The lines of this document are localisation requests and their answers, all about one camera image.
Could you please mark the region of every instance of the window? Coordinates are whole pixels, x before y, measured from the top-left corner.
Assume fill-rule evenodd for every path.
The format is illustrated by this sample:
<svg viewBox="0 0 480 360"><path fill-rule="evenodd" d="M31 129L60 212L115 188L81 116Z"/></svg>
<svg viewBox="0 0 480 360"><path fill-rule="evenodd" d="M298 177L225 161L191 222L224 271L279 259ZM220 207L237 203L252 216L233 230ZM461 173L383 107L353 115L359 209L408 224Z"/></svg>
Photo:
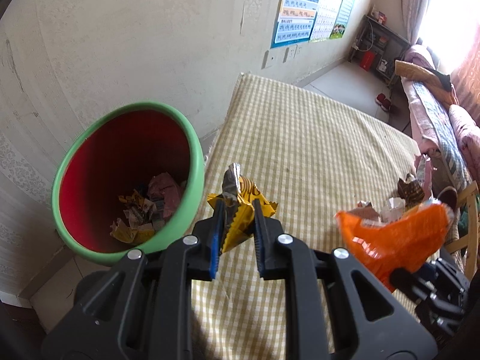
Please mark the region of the window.
<svg viewBox="0 0 480 360"><path fill-rule="evenodd" d="M479 19L480 0L431 0L419 37L440 58L441 71L451 73L463 61Z"/></svg>

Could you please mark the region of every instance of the baseboard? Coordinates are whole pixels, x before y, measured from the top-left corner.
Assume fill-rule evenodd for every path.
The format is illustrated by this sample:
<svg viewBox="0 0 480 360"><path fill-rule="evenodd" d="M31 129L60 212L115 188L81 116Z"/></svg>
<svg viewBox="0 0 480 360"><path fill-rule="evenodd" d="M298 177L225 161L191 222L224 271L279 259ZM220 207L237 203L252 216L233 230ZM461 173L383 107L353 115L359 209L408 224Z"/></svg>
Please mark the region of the baseboard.
<svg viewBox="0 0 480 360"><path fill-rule="evenodd" d="M331 71L333 68L336 68L338 65L344 63L347 59L342 57L337 59L336 61L329 63L328 65L324 66L323 68L317 70L315 73L309 74L307 77L304 77L298 81L294 81L293 85L303 88L305 85L310 84L312 81L316 80L317 78L323 76L328 71Z"/></svg>
<svg viewBox="0 0 480 360"><path fill-rule="evenodd" d="M63 246L52 257L52 259L38 272L20 292L18 297L30 299L35 292L37 292L42 285L49 281L57 271L62 268L74 256L74 253Z"/></svg>
<svg viewBox="0 0 480 360"><path fill-rule="evenodd" d="M0 291L0 300L2 301L2 303L6 303L11 306L23 307L24 309L32 308L32 305L30 304L30 301L28 299L20 298L7 292Z"/></svg>
<svg viewBox="0 0 480 360"><path fill-rule="evenodd" d="M200 138L200 145L202 147L203 155L206 156L210 151L210 147L212 146L215 138L217 137L218 131L220 129L216 128L213 131L210 131L207 135L204 135Z"/></svg>

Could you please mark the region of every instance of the orange plastic bag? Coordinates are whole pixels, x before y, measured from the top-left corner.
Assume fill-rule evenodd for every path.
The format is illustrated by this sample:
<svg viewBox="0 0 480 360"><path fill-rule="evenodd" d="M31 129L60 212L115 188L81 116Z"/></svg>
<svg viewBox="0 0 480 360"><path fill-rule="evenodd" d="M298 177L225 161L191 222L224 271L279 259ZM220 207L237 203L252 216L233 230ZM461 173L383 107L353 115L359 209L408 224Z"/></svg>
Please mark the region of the orange plastic bag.
<svg viewBox="0 0 480 360"><path fill-rule="evenodd" d="M392 292L390 273L400 267L416 272L443 245L449 226L442 204L414 208L387 224L376 225L345 211L336 218L347 249Z"/></svg>

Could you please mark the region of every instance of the wall socket panel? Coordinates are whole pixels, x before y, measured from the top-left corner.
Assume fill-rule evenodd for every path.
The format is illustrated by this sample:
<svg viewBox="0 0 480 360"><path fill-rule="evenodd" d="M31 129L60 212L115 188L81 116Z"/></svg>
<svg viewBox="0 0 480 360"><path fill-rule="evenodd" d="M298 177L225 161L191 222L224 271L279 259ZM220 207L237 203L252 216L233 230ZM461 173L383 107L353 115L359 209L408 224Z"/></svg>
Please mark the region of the wall socket panel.
<svg viewBox="0 0 480 360"><path fill-rule="evenodd" d="M265 56L263 57L263 69L269 68L277 63L278 59L278 50L270 49L265 51Z"/></svg>
<svg viewBox="0 0 480 360"><path fill-rule="evenodd" d="M295 50L294 58L297 58L299 55L303 55L303 48L305 46L303 44L297 44L297 49Z"/></svg>
<svg viewBox="0 0 480 360"><path fill-rule="evenodd" d="M292 44L291 46L288 46L285 50L285 56L283 58L283 62L290 61L291 59L295 58L295 52L297 51L297 45Z"/></svg>

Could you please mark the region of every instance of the yellow snack wrapper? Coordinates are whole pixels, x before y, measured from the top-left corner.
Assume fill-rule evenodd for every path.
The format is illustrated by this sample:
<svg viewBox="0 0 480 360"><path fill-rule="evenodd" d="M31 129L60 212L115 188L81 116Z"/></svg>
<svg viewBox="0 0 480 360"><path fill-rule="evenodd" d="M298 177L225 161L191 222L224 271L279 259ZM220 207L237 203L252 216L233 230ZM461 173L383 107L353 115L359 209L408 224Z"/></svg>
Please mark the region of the yellow snack wrapper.
<svg viewBox="0 0 480 360"><path fill-rule="evenodd" d="M225 201L225 228L222 237L221 250L225 253L242 242L248 240L252 234L248 234L248 227L254 221L255 209L253 202L260 200L263 216L271 217L277 211L278 204L270 202L258 190L253 181L240 175L240 165L233 163L225 172L222 193L211 193L207 196L207 202L212 208L218 199Z"/></svg>
<svg viewBox="0 0 480 360"><path fill-rule="evenodd" d="M133 190L133 194L131 196L123 196L123 195L119 195L118 196L118 200L121 202L121 203L124 203L124 204L136 204L138 208L142 208L143 206L143 202L145 201L145 198L140 195L140 193L138 193L137 190Z"/></svg>
<svg viewBox="0 0 480 360"><path fill-rule="evenodd" d="M138 232L133 240L134 245L140 245L144 242L147 242L150 238L155 235L155 230L151 223L146 223L145 225L138 226Z"/></svg>
<svg viewBox="0 0 480 360"><path fill-rule="evenodd" d="M110 235L120 242L131 244L137 236L137 230L129 228L120 218L117 218L117 223L113 222L110 226L112 231Z"/></svg>

